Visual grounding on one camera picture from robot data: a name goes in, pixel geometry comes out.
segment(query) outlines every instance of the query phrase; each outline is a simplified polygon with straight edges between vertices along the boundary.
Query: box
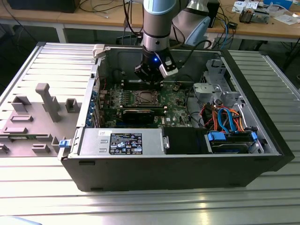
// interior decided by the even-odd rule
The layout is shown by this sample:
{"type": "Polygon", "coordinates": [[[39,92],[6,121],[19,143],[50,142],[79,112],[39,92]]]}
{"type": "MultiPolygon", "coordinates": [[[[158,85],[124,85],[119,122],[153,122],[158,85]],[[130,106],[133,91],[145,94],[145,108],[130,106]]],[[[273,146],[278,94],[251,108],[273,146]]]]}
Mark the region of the box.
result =
{"type": "Polygon", "coordinates": [[[264,4],[269,5],[273,2],[273,5],[280,5],[286,9],[290,9],[293,1],[292,0],[263,0],[264,4]]]}

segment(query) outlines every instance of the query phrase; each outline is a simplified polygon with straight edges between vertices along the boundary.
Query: blue latch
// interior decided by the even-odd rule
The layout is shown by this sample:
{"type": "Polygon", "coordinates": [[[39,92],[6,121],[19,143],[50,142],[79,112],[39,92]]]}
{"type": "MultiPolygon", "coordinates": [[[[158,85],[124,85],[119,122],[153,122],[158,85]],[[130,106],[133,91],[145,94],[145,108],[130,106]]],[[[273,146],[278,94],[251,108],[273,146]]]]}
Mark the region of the blue latch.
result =
{"type": "Polygon", "coordinates": [[[253,140],[254,140],[254,141],[256,141],[256,140],[257,140],[257,135],[256,135],[256,133],[255,133],[255,132],[252,132],[252,133],[251,133],[251,136],[252,136],[252,138],[253,138],[253,140]]]}
{"type": "Polygon", "coordinates": [[[209,141],[226,141],[226,136],[222,132],[210,132],[207,136],[209,141]]]}
{"type": "Polygon", "coordinates": [[[70,148],[71,145],[72,145],[71,139],[61,140],[60,143],[58,144],[60,148],[70,148]]]}

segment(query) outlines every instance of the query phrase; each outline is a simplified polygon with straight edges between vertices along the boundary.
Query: power supply label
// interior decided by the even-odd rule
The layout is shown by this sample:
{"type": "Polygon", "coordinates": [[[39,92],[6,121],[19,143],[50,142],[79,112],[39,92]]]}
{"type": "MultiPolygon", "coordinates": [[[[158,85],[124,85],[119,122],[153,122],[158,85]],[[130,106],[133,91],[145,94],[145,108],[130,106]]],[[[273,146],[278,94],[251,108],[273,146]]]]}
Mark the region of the power supply label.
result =
{"type": "Polygon", "coordinates": [[[111,155],[143,154],[142,134],[111,134],[109,153],[111,155]]]}

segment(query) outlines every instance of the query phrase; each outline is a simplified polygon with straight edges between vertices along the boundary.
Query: computer case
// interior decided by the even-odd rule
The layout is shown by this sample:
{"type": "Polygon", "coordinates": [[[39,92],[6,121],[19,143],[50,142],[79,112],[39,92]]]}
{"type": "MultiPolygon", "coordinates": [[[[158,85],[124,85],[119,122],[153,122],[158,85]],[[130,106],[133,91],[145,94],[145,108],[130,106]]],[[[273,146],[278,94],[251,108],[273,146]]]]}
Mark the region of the computer case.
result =
{"type": "Polygon", "coordinates": [[[7,0],[12,9],[75,12],[80,0],[7,0]]]}

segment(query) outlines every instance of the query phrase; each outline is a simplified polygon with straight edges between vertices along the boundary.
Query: motherboard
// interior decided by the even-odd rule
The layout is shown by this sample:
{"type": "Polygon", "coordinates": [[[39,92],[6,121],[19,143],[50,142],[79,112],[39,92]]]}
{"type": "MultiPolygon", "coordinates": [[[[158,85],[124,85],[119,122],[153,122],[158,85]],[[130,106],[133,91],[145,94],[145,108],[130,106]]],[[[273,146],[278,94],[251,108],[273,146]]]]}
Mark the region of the motherboard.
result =
{"type": "Polygon", "coordinates": [[[114,84],[99,92],[92,127],[191,127],[185,92],[174,91],[174,83],[161,90],[125,90],[114,84]]]}

